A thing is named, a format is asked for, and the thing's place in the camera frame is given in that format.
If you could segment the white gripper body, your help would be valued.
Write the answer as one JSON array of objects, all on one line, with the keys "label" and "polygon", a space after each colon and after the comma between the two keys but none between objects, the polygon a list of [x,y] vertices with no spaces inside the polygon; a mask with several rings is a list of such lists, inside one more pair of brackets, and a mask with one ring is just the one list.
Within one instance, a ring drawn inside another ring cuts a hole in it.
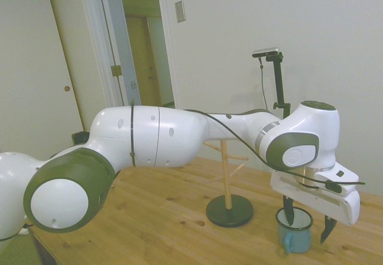
[{"label": "white gripper body", "polygon": [[343,196],[325,188],[304,187],[289,174],[275,170],[270,184],[273,190],[340,223],[351,226],[358,220],[360,195],[354,186]]}]

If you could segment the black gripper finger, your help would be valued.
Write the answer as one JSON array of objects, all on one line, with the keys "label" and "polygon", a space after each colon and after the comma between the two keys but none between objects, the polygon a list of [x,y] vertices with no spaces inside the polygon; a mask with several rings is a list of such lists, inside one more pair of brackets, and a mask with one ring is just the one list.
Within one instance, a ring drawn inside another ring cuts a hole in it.
[{"label": "black gripper finger", "polygon": [[324,230],[320,236],[320,244],[323,244],[336,227],[337,221],[329,216],[324,217]]},{"label": "black gripper finger", "polygon": [[283,196],[283,208],[285,212],[285,217],[287,219],[288,225],[291,227],[294,223],[294,207],[293,207],[293,202],[294,200],[287,197]]}]

